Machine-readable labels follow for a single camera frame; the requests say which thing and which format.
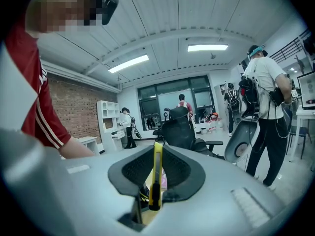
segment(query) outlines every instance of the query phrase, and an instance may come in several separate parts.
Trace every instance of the fluorescent light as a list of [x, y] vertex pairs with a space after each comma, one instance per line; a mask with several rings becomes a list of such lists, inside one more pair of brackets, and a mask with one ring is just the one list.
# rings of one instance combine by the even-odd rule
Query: fluorescent light
[[124, 68], [126, 68], [126, 67], [129, 67], [129, 66], [132, 66], [132, 65], [136, 65], [136, 64], [138, 64], [138, 63], [141, 63], [141, 62], [147, 61], [147, 60], [149, 60], [148, 55], [143, 55], [143, 56], [141, 56], [141, 57], [138, 57], [138, 58], [129, 60], [129, 61], [127, 61], [127, 62], [125, 62], [125, 63], [122, 63], [122, 64], [120, 64], [120, 65], [118, 65], [118, 66], [115, 66], [115, 67], [109, 69], [109, 71], [110, 71], [111, 73], [114, 73], [114, 72], [117, 72], [117, 71], [119, 71], [119, 70], [122, 70], [122, 69], [124, 69]]
[[206, 51], [206, 50], [219, 50], [225, 51], [228, 45], [188, 45], [188, 52]]

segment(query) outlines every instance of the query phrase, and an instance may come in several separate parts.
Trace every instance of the red shirt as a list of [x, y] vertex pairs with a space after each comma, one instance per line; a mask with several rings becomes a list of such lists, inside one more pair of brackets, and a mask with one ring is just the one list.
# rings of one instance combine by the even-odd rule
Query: red shirt
[[7, 63], [12, 70], [18, 69], [27, 83], [17, 85], [21, 91], [34, 90], [37, 98], [30, 97], [26, 105], [31, 106], [21, 127], [22, 131], [37, 137], [45, 146], [60, 148], [70, 139], [70, 135], [61, 124], [54, 111], [49, 93], [47, 72], [42, 67], [37, 47], [37, 39], [31, 37], [25, 31], [25, 16], [11, 28], [3, 45], [4, 52], [7, 51], [12, 60]]
[[[179, 105], [180, 105], [181, 107], [183, 107], [183, 106], [184, 106], [184, 103], [185, 103], [185, 101], [180, 101], [180, 102], [179, 102]], [[189, 113], [192, 112], [191, 104], [189, 104], [188, 102], [187, 102], [187, 109], [188, 109], [188, 112], [189, 112]]]

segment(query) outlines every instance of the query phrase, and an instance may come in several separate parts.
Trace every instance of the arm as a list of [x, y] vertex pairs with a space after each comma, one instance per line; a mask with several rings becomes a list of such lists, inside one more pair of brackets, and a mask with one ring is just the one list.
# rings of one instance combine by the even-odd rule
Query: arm
[[125, 115], [125, 121], [123, 121], [121, 123], [121, 126], [123, 126], [123, 125], [130, 125], [130, 124], [131, 124], [131, 117], [130, 117], [130, 115]]
[[59, 148], [59, 153], [66, 159], [94, 156], [92, 151], [73, 137], [71, 137], [65, 145]]
[[270, 76], [273, 78], [277, 86], [283, 94], [285, 103], [291, 103], [292, 86], [286, 77], [286, 73], [282, 68], [271, 58], [267, 59], [267, 69]]
[[191, 104], [187, 103], [188, 112], [193, 115]]
[[284, 102], [291, 103], [292, 85], [289, 83], [287, 77], [285, 77], [284, 74], [279, 74], [276, 77], [275, 82], [277, 83], [278, 87], [281, 90], [281, 93], [283, 94]]
[[67, 132], [52, 105], [46, 71], [37, 99], [35, 135], [45, 146], [55, 147], [64, 158], [93, 156], [94, 153]]

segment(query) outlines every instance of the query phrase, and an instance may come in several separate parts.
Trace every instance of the white cabinet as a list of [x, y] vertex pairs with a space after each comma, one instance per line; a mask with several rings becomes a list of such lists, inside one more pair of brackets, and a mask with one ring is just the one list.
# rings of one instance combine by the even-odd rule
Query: white cabinet
[[[118, 103], [98, 101], [97, 119], [105, 153], [122, 150], [123, 146], [120, 139], [125, 136], [125, 132], [123, 127], [118, 126], [118, 123], [121, 121]], [[106, 128], [106, 119], [112, 119], [113, 127]]]

